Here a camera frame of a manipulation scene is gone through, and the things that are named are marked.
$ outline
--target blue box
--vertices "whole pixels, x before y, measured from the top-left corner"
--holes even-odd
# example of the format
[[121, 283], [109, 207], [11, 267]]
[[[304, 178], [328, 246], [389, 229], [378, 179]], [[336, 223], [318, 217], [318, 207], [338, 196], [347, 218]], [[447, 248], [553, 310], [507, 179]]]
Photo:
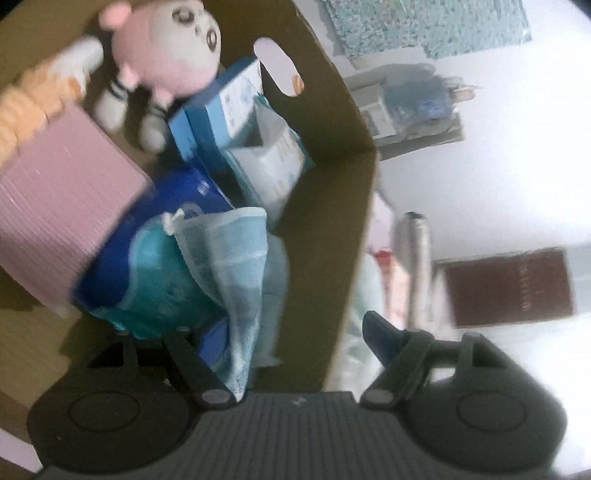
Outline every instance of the blue box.
[[260, 94], [261, 64], [246, 57], [194, 95], [168, 122], [183, 160], [191, 164], [200, 158], [209, 173], [228, 171], [221, 151], [244, 144], [256, 125], [254, 102]]

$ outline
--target plush toy leg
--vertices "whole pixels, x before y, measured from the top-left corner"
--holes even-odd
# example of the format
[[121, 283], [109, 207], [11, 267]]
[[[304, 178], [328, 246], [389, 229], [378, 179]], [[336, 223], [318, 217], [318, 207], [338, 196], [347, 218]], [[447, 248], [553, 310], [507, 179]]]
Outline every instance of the plush toy leg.
[[129, 94], [139, 85], [139, 76], [127, 65], [119, 71], [95, 106], [95, 120], [106, 131], [113, 133], [121, 129], [127, 113]]
[[167, 90], [156, 88], [152, 91], [148, 109], [139, 128], [139, 143], [144, 150], [153, 153], [164, 150], [168, 139], [166, 112], [173, 100], [173, 94]]

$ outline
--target wall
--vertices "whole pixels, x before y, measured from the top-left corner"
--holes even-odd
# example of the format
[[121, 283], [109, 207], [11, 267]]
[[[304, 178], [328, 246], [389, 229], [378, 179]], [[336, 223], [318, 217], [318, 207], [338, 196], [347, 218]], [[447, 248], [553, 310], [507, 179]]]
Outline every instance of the wall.
[[[335, 55], [317, 5], [296, 3], [342, 75], [358, 73]], [[591, 21], [568, 0], [524, 4], [529, 44], [435, 62], [482, 87], [461, 107], [466, 140], [382, 162], [399, 213], [429, 218], [437, 258], [591, 242]], [[423, 62], [408, 48], [358, 64]]]

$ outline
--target blue rug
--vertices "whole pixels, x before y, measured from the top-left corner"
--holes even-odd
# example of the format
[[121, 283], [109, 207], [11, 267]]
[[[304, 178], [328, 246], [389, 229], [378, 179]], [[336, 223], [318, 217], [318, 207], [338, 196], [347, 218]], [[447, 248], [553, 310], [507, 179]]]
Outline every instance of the blue rug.
[[323, 0], [349, 57], [422, 47], [431, 59], [531, 40], [521, 0]]

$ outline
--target pink notebook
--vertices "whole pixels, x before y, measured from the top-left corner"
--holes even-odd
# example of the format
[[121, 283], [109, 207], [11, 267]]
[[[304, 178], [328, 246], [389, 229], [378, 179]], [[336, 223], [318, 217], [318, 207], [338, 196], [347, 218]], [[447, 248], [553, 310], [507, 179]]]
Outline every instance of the pink notebook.
[[149, 184], [72, 106], [0, 170], [0, 266], [64, 315], [80, 276]]

